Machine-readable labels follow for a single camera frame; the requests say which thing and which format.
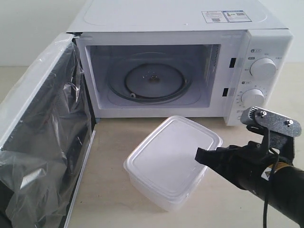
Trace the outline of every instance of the translucent lid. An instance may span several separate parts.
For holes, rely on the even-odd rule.
[[[222,139],[208,128],[172,116],[156,128],[127,158],[126,170],[169,201],[183,200],[207,167],[194,158],[197,148],[215,150]]]

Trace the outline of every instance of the microwave oven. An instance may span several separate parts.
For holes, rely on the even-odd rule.
[[[89,0],[0,104],[1,227],[62,224],[96,118],[240,124],[292,38],[257,0]]]

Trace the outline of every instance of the white wall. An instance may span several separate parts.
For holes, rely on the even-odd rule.
[[[288,62],[304,62],[304,0],[261,0],[295,35]],[[85,0],[1,0],[0,66],[28,66],[64,32]]]

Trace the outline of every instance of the microwave control panel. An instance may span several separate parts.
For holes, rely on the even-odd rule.
[[[240,77],[236,80],[227,125],[241,124],[240,117],[247,108],[267,104],[293,38],[287,29],[249,30],[246,35],[247,48],[240,51]]]

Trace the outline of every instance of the microwave label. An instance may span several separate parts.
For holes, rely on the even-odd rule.
[[[223,11],[228,22],[251,22],[250,18],[242,10]]]
[[[222,11],[204,11],[202,14],[206,23],[228,23]]]

